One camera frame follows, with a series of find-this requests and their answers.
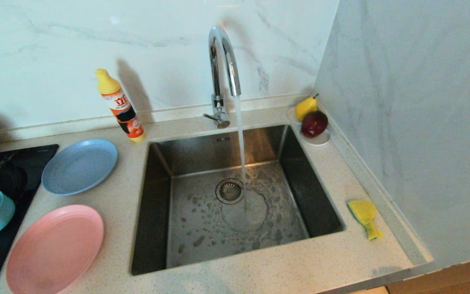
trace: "running water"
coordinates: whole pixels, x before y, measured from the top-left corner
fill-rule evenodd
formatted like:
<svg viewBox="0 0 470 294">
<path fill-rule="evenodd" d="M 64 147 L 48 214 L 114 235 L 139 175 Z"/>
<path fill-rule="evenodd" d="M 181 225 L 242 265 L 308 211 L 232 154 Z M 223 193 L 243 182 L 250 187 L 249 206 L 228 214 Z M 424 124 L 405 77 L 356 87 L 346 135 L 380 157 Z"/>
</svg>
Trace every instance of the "running water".
<svg viewBox="0 0 470 294">
<path fill-rule="evenodd" d="M 240 109 L 240 96 L 233 97 L 235 111 L 237 112 L 237 130 L 239 132 L 240 163 L 242 169 L 242 195 L 246 195 L 246 157 L 244 156 L 244 137 L 242 135 L 242 114 Z"/>
</svg>

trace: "faucet handle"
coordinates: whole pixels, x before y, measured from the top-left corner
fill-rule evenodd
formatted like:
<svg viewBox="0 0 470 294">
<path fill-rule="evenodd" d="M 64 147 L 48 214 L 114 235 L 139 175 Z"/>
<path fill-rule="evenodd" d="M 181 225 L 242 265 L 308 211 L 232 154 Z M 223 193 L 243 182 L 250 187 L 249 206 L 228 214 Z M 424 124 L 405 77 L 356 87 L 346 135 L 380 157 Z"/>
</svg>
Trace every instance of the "faucet handle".
<svg viewBox="0 0 470 294">
<path fill-rule="evenodd" d="M 215 121 L 217 128 L 223 129 L 230 125 L 230 121 L 228 120 L 228 116 L 224 112 L 217 112 L 217 117 L 211 116 L 209 114 L 203 114 L 204 117 L 207 117 L 211 120 Z"/>
</svg>

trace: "white wall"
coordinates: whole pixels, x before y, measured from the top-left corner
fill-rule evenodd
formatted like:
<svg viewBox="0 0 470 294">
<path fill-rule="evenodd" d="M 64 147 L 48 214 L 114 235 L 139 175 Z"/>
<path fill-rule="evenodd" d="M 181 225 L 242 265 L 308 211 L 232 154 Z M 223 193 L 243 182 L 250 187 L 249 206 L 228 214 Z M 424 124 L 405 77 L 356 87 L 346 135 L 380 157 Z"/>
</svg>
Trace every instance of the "white wall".
<svg viewBox="0 0 470 294">
<path fill-rule="evenodd" d="M 435 268 L 470 259 L 470 1 L 341 0 L 315 90 Z"/>
<path fill-rule="evenodd" d="M 210 103 L 207 49 L 223 23 L 242 99 L 310 91 L 338 0 L 0 1 L 0 129 L 108 116 L 95 69 L 138 111 Z"/>
</svg>

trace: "speckled countertop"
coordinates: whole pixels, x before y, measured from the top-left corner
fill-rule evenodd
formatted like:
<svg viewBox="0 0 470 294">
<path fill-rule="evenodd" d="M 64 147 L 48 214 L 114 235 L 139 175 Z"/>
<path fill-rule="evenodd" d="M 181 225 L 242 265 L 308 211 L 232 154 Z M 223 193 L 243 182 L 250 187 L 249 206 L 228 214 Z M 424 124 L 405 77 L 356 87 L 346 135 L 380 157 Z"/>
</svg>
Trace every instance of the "speckled countertop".
<svg viewBox="0 0 470 294">
<path fill-rule="evenodd" d="M 244 128 L 289 123 L 287 107 L 242 113 Z M 321 147 L 302 143 L 344 223 L 342 232 L 285 245 L 232 255 L 160 272 L 132 276 L 137 212 L 145 158 L 151 140 L 168 140 L 234 131 L 215 129 L 210 120 L 193 118 L 145 125 L 148 139 L 132 143 L 120 128 L 48 136 L 0 144 L 0 151 L 57 143 L 60 150 L 84 139 L 104 138 L 120 153 L 110 177 L 99 186 L 74 196 L 57 196 L 40 186 L 18 237 L 37 219 L 64 205 L 83 204 L 102 216 L 105 236 L 88 272 L 64 293 L 318 293 L 411 268 L 390 228 L 377 216 L 384 233 L 368 241 L 364 229 L 346 207 L 350 199 L 369 199 L 333 141 Z M 10 293 L 6 264 L 0 273 L 0 293 Z"/>
</svg>

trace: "blue plate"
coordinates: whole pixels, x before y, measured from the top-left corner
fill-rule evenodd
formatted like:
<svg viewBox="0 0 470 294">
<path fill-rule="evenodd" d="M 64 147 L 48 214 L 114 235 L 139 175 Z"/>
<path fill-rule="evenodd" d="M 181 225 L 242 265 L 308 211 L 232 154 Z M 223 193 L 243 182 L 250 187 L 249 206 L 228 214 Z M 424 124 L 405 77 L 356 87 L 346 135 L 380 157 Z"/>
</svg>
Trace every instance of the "blue plate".
<svg viewBox="0 0 470 294">
<path fill-rule="evenodd" d="M 115 168 L 117 158 L 117 148 L 108 140 L 80 141 L 48 162 L 41 181 L 54 194 L 81 193 L 104 181 Z"/>
</svg>

